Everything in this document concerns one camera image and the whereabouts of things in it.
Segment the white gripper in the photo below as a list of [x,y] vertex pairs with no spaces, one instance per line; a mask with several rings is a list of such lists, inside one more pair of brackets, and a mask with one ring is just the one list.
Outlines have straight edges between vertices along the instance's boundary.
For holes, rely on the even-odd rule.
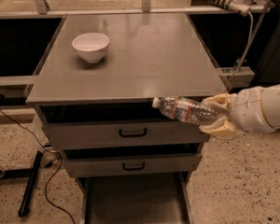
[[263,91],[262,87],[255,87],[241,90],[236,95],[221,93],[203,99],[202,105],[217,112],[228,114],[230,110],[231,120],[223,116],[210,125],[200,125],[200,131],[216,138],[236,137],[237,128],[246,133],[272,133],[274,128],[266,120],[262,111]]

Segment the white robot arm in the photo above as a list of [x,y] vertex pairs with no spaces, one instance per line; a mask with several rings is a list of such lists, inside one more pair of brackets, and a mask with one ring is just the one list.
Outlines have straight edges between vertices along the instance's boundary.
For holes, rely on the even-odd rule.
[[200,131],[217,138],[243,133],[273,133],[280,129],[280,84],[271,87],[243,89],[236,94],[222,93],[203,99],[225,115]]

